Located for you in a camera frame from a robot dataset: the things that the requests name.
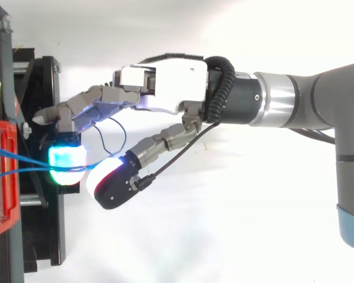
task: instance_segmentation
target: black cylinder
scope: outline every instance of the black cylinder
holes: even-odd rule
[[[209,72],[206,101],[210,101],[221,80],[221,72]],[[262,103],[261,86],[257,79],[248,74],[236,73],[236,79],[221,114],[221,122],[248,124],[257,115]]]

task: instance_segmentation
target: light blue base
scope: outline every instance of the light blue base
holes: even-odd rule
[[[340,234],[345,243],[354,248],[354,216],[337,205]]]

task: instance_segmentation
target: black cable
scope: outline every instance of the black cable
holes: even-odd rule
[[[98,133],[100,134],[101,142],[102,142],[102,147],[104,148],[104,150],[105,150],[108,154],[112,155],[112,153],[106,149],[104,137],[102,136],[102,133],[101,133],[100,129],[99,129],[96,125],[93,125],[93,127],[94,127],[94,128],[98,131]]]
[[[304,137],[309,137],[310,139],[318,140],[320,142],[335,144],[334,137],[330,137],[327,134],[322,133],[321,131],[306,129],[291,129],[291,131],[301,134]]]
[[[199,140],[205,133],[210,131],[211,129],[215,128],[216,126],[219,126],[219,123],[214,123],[210,126],[208,126],[205,130],[203,130],[199,135],[197,135],[187,146],[185,146],[179,153],[176,154],[175,157],[170,159],[170,161],[167,162],[163,167],[161,167],[159,170],[156,171],[154,174],[147,175],[143,178],[141,178],[137,183],[136,186],[139,190],[144,190],[146,187],[152,184],[152,182],[156,179],[157,176],[159,176],[162,172],[164,172],[165,169],[167,169],[170,165],[172,165],[177,159],[179,159],[185,152],[188,151],[190,147],[193,146],[193,144],[196,143],[197,140]]]
[[[116,119],[111,118],[111,117],[108,117],[108,119],[110,119],[111,121],[116,122],[116,123],[122,128],[123,133],[124,133],[124,141],[123,141],[123,144],[122,144],[122,146],[120,147],[120,149],[119,149],[117,152],[114,152],[114,153],[112,154],[112,156],[114,156],[114,155],[120,153],[120,152],[123,150],[123,148],[124,148],[124,146],[125,146],[125,144],[126,144],[126,142],[127,142],[127,132],[126,132],[126,130],[124,129],[124,127],[122,126],[122,124],[119,123]]]
[[[205,59],[205,62],[209,69],[220,69],[222,72],[219,86],[209,102],[207,114],[208,123],[220,123],[223,107],[227,102],[227,98],[236,78],[235,68],[231,62],[224,57],[209,57]]]
[[[112,156],[114,156],[114,155],[120,153],[120,152],[123,150],[123,148],[124,148],[124,146],[126,145],[126,142],[127,142],[127,132],[126,132],[125,128],[122,126],[122,124],[119,123],[116,119],[113,119],[113,118],[111,118],[111,117],[108,117],[108,119],[110,119],[110,120],[116,122],[116,123],[122,128],[122,130],[123,130],[124,141],[123,141],[122,146],[120,147],[120,149],[119,149],[118,151],[116,151],[116,152],[114,152],[114,153],[111,153],[110,151],[108,151],[108,150],[106,149],[104,137],[103,137],[103,135],[102,135],[101,130],[100,130],[96,125],[93,125],[93,127],[96,128],[96,130],[97,130],[97,131],[99,132],[99,134],[100,134],[101,141],[102,141],[102,146],[103,146],[104,150],[110,155],[110,157],[112,157]]]

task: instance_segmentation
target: robotic arm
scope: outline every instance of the robotic arm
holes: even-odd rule
[[[189,144],[183,151],[187,149],[200,137],[203,122],[213,123],[211,128],[219,123],[316,130],[334,127],[340,233],[354,247],[354,64],[298,77],[235,72],[222,57],[203,60],[165,54],[122,68],[114,73],[113,87],[92,87],[65,103],[40,110],[34,121],[56,121],[61,135],[81,133],[128,107],[184,112],[182,124],[143,139],[119,159],[94,190],[102,207],[116,208],[149,186],[158,172],[141,179],[139,170],[164,151]]]

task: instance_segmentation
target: coiled cable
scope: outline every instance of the coiled cable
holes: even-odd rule
[[[227,98],[236,78],[235,68],[231,62],[224,57],[214,56],[204,61],[209,69],[219,69],[222,72],[219,86],[214,97],[209,102],[207,114],[207,123],[220,123],[223,107],[227,102]]]

